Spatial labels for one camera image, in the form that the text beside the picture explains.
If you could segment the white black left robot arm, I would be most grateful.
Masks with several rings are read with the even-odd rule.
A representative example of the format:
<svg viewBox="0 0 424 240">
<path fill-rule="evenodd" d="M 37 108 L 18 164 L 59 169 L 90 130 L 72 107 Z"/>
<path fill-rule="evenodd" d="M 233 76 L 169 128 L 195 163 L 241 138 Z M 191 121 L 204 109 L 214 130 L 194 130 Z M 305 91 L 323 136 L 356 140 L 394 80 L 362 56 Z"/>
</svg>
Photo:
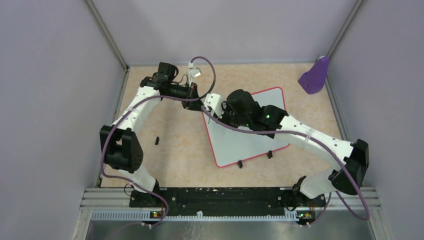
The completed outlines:
<svg viewBox="0 0 424 240">
<path fill-rule="evenodd" d="M 138 138 L 139 131 L 163 99 L 175 100 L 185 109 L 200 111 L 205 98 L 198 94 L 198 85 L 194 82 L 202 72 L 193 61 L 188 64 L 185 84 L 174 81 L 178 73 L 177 66 L 160 62 L 153 75 L 141 80 L 134 99 L 122 115 L 111 125 L 104 125 L 99 132 L 101 166 L 108 165 L 121 172 L 122 175 L 116 175 L 115 179 L 127 181 L 149 207 L 166 200 L 160 196 L 158 181 L 142 165 L 144 152 Z"/>
</svg>

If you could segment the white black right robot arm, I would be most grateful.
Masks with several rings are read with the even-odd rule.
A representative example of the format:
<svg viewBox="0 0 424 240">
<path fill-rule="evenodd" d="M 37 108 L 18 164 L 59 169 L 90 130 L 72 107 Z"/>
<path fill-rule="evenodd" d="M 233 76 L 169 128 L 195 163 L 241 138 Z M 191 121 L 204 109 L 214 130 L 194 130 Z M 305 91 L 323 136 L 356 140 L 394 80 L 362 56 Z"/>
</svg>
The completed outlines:
<svg viewBox="0 0 424 240">
<path fill-rule="evenodd" d="M 297 120 L 275 105 L 261 106 L 242 89 L 233 91 L 218 104 L 221 123 L 248 135 L 256 134 L 295 145 L 325 161 L 329 168 L 301 177 L 293 186 L 293 200 L 307 206 L 314 198 L 330 192 L 357 195 L 369 167 L 369 144 L 338 139 Z"/>
</svg>

